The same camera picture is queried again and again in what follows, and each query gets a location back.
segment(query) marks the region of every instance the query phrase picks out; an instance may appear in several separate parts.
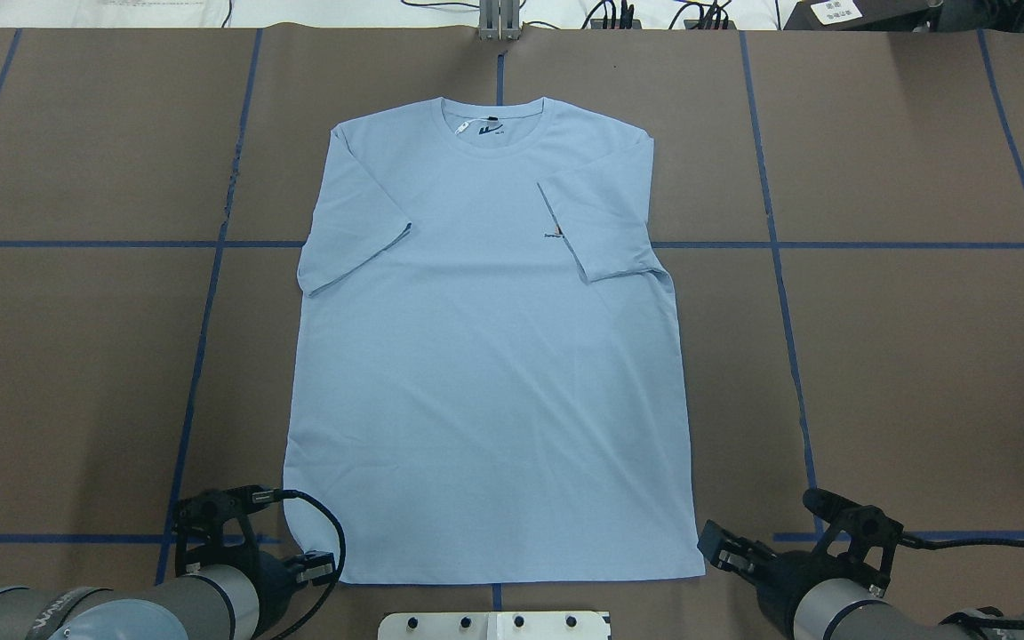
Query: gray robot arm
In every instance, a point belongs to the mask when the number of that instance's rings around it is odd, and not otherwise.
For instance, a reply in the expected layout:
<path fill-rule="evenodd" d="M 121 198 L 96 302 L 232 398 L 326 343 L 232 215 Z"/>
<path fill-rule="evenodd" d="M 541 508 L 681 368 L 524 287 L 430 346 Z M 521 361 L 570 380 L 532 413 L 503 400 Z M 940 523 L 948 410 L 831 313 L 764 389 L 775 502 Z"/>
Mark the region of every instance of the gray robot arm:
<path fill-rule="evenodd" d="M 281 560 L 259 550 L 248 516 L 286 498 L 302 498 L 331 519 L 339 538 L 337 564 L 329 552 Z M 244 542 L 228 546 L 223 529 L 232 520 Z M 249 640 L 279 623 L 293 593 L 308 584 L 326 585 L 322 603 L 345 561 L 345 536 L 334 514 L 297 490 L 206 490 L 178 503 L 173 522 L 178 578 L 137 593 L 0 589 L 0 639 Z M 202 544 L 188 549 L 189 542 Z"/>
<path fill-rule="evenodd" d="M 939 627 L 915 624 L 883 600 L 895 548 L 939 549 L 942 544 L 903 534 L 903 525 L 879 508 L 827 490 L 805 492 L 805 506 L 828 523 L 812 552 L 776 554 L 714 520 L 708 520 L 697 544 L 712 566 L 757 588 L 761 612 L 788 640 L 1024 640 L 1024 615 L 1007 618 L 994 610 L 962 611 Z M 829 544 L 841 535 L 851 539 L 848 550 L 829 556 Z M 882 551 L 878 568 L 865 563 L 874 549 Z"/>

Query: white label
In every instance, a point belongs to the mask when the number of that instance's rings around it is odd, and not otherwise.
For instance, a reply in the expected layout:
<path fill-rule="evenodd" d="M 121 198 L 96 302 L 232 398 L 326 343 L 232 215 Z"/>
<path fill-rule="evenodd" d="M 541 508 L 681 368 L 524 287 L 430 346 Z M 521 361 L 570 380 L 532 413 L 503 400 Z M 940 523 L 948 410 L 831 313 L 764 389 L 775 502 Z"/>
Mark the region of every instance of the white label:
<path fill-rule="evenodd" d="M 85 28 L 191 28 L 220 26 L 222 0 L 77 0 L 73 26 Z"/>
<path fill-rule="evenodd" d="M 820 24 L 842 24 L 864 16 L 864 13 L 856 8 L 853 0 L 828 0 L 827 3 L 816 3 L 812 5 L 812 12 L 816 13 L 816 19 L 820 20 Z"/>

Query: t-shirt sleeve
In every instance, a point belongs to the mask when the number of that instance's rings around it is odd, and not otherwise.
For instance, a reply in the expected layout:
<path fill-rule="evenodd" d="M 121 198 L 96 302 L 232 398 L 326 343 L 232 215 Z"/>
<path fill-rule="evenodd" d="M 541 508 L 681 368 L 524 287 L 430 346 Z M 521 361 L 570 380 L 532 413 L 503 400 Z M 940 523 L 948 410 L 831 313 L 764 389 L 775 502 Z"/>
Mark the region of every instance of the t-shirt sleeve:
<path fill-rule="evenodd" d="M 538 182 L 589 283 L 663 271 L 646 231 L 654 140 L 645 132 L 625 148 Z"/>
<path fill-rule="evenodd" d="M 302 293 L 322 288 L 361 266 L 410 230 L 409 216 L 350 152 L 342 130 L 330 132 L 310 234 L 302 247 Z"/>

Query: power strip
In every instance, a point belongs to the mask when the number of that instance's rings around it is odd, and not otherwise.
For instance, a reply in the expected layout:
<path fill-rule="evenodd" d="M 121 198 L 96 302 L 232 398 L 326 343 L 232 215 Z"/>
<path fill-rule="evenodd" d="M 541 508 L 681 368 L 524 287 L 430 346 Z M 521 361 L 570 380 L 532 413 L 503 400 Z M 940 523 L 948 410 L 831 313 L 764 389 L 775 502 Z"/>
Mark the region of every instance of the power strip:
<path fill-rule="evenodd" d="M 683 20 L 683 25 L 686 26 L 686 29 L 694 29 L 694 26 L 696 26 L 697 24 L 699 24 L 699 22 L 700 20 Z M 724 28 L 724 31 L 736 31 L 736 29 L 737 29 L 737 26 L 734 25 L 734 24 L 732 24 L 732 20 L 729 20 L 728 26 L 726 26 L 726 28 Z M 694 31 L 723 31 L 723 30 L 701 29 L 701 30 L 694 30 Z"/>

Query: light blue t-shirt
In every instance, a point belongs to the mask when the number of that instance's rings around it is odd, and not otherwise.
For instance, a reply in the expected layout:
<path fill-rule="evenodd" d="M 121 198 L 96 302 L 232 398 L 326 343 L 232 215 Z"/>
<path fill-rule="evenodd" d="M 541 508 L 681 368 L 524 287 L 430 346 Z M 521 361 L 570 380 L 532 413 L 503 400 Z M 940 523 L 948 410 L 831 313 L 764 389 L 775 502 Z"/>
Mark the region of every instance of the light blue t-shirt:
<path fill-rule="evenodd" d="M 345 583 L 705 572 L 651 162 L 645 131 L 549 97 L 334 127 L 284 483 L 341 519 Z"/>

